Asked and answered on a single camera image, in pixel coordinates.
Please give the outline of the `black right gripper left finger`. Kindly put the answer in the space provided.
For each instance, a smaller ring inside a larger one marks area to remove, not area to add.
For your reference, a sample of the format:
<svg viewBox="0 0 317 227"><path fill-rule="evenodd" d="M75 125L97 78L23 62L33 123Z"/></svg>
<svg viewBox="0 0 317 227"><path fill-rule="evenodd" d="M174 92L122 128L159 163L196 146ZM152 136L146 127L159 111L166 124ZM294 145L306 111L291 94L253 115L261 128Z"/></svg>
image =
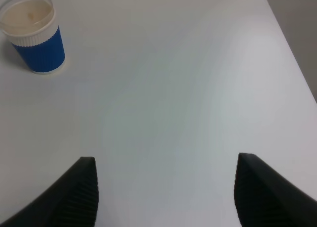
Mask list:
<svg viewBox="0 0 317 227"><path fill-rule="evenodd" d="M94 157L79 158L29 205L2 227L93 227L99 205Z"/></svg>

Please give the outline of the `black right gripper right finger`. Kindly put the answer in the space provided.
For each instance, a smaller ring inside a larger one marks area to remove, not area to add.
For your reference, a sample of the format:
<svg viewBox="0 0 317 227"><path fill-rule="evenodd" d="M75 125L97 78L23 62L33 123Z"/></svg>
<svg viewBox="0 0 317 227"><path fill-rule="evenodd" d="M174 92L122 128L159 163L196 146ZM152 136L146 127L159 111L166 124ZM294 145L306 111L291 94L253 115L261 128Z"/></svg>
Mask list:
<svg viewBox="0 0 317 227"><path fill-rule="evenodd" d="M239 153L234 203L243 227L315 227L317 202L258 156Z"/></svg>

